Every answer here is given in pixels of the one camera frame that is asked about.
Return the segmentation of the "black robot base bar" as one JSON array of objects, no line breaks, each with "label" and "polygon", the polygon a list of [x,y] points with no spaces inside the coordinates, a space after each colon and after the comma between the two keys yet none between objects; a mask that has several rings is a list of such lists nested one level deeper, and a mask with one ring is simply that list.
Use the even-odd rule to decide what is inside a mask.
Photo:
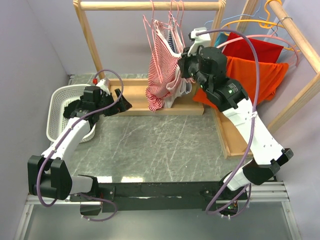
[{"label": "black robot base bar", "polygon": [[99,183],[93,192],[74,193],[82,215],[115,211],[202,210],[222,186],[220,181]]}]

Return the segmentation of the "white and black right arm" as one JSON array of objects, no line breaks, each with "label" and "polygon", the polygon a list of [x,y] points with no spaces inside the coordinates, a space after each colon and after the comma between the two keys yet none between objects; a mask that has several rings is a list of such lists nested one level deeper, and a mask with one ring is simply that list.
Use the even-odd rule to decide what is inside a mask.
[{"label": "white and black right arm", "polygon": [[227,175],[219,186],[220,196],[231,199],[238,189],[261,185],[273,177],[294,153],[271,135],[254,111],[242,84],[227,76],[227,57],[216,47],[199,45],[183,49],[178,66],[183,78],[199,84],[204,97],[236,127],[253,154],[251,161]]}]

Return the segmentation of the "black tank top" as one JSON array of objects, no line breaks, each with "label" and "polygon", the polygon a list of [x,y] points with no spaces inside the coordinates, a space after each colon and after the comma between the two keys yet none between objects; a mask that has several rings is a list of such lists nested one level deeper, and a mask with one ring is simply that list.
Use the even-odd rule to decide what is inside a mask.
[{"label": "black tank top", "polygon": [[70,102],[67,106],[64,107],[63,117],[69,119],[72,113],[75,111],[78,103],[80,102],[79,99]]}]

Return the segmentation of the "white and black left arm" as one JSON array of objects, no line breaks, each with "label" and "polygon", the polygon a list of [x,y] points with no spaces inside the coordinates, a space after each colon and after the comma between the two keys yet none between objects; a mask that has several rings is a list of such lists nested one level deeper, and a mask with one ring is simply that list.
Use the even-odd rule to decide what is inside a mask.
[{"label": "white and black left arm", "polygon": [[67,161],[101,115],[113,116],[132,107],[123,91],[123,88],[117,88],[117,99],[114,99],[111,93],[101,87],[89,85],[79,99],[64,108],[67,126],[46,151],[31,156],[27,162],[28,191],[31,195],[37,196],[41,203],[44,197],[56,201],[65,200],[72,194],[82,194],[88,201],[99,197],[97,178],[89,175],[72,176]]}]

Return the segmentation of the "red white striped tank top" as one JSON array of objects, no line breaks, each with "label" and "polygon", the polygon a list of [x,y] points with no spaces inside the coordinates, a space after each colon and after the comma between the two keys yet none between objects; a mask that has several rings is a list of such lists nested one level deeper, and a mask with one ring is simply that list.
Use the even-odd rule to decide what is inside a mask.
[{"label": "red white striped tank top", "polygon": [[156,112],[162,108],[171,108],[176,98],[181,96],[183,81],[180,77],[178,60],[180,55],[172,51],[163,23],[152,23],[153,48],[148,69],[148,83],[145,90],[148,109]]}]

